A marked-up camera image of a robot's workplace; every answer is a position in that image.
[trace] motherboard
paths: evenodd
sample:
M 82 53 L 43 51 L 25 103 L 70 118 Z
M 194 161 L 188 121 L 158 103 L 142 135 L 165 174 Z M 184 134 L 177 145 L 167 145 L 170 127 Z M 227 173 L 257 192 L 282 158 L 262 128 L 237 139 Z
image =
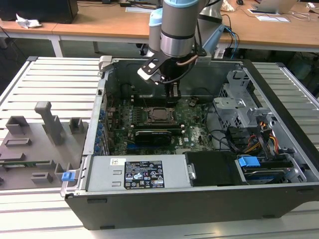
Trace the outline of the motherboard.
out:
M 205 127 L 209 104 L 181 99 L 176 107 L 132 104 L 122 100 L 110 108 L 108 127 L 112 155 L 183 154 L 213 150 Z

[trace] open computer chassis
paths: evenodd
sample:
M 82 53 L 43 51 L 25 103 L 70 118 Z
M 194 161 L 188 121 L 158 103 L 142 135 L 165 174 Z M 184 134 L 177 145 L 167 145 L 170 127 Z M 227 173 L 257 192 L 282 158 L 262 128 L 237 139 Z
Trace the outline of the open computer chassis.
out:
M 169 107 L 136 74 L 143 61 L 106 63 L 63 182 L 87 229 L 278 218 L 319 200 L 318 150 L 250 61 L 197 63 Z

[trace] warning label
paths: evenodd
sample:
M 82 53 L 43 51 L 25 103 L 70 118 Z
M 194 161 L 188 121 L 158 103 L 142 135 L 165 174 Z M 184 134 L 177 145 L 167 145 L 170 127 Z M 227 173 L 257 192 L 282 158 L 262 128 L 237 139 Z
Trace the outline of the warning label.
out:
M 124 176 L 126 189 L 165 187 L 161 161 L 125 162 Z

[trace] table leg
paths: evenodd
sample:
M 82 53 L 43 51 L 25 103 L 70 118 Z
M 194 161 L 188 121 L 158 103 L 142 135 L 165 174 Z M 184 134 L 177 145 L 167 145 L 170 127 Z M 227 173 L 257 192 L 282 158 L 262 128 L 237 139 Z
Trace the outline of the table leg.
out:
M 5 37 L 0 37 L 0 48 L 1 49 L 6 49 L 8 46 L 5 42 Z
M 214 59 L 223 59 L 226 48 L 226 44 L 219 43 L 215 51 Z
M 49 37 L 49 40 L 52 43 L 55 56 L 56 57 L 63 57 L 62 42 L 60 40 L 60 37 L 56 36 L 56 35 L 52 35 Z
M 93 41 L 93 48 L 95 53 L 99 53 L 99 45 L 97 41 Z

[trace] white label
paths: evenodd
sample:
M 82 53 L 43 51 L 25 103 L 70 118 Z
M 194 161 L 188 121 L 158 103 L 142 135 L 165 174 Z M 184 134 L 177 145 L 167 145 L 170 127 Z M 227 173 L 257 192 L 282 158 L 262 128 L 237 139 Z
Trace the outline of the white label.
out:
M 163 180 L 154 180 L 154 184 L 163 184 L 164 181 Z
M 126 158 L 111 158 L 110 165 L 116 166 L 116 165 L 124 165 L 126 162 Z
M 24 168 L 23 164 L 15 164 L 15 165 L 4 165 L 5 168 Z

